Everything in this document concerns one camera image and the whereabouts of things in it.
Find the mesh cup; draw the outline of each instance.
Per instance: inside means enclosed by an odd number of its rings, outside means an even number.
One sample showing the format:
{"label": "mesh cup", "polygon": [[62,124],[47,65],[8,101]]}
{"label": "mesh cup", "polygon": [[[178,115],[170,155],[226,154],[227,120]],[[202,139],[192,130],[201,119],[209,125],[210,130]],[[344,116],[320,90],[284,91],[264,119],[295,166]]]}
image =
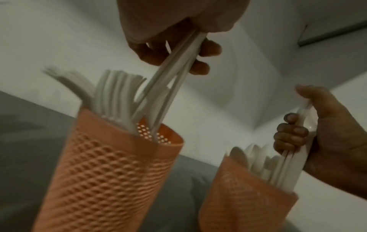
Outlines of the mesh cup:
{"label": "mesh cup", "polygon": [[298,200],[224,156],[199,212],[202,232],[275,232]]}
{"label": "mesh cup", "polygon": [[160,143],[142,121],[141,137],[81,108],[33,232],[134,232],[183,147],[169,127]]}

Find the ceiling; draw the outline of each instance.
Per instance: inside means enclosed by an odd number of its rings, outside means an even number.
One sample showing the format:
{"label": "ceiling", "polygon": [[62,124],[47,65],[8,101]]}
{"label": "ceiling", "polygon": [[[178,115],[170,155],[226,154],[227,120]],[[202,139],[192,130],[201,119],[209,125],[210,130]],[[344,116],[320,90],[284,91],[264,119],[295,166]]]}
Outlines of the ceiling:
{"label": "ceiling", "polygon": [[307,24],[329,18],[346,11],[367,8],[366,0],[293,0]]}

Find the diamond mesh pattern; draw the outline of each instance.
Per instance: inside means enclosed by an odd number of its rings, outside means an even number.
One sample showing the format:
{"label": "diamond mesh pattern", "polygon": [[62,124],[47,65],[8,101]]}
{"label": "diamond mesh pattern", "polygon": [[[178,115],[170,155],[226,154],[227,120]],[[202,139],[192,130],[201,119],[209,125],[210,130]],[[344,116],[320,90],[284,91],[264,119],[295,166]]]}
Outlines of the diamond mesh pattern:
{"label": "diamond mesh pattern", "polygon": [[275,232],[297,197],[225,156],[199,213],[202,232]]}
{"label": "diamond mesh pattern", "polygon": [[76,128],[65,145],[33,232],[137,231],[175,157],[127,154]]}

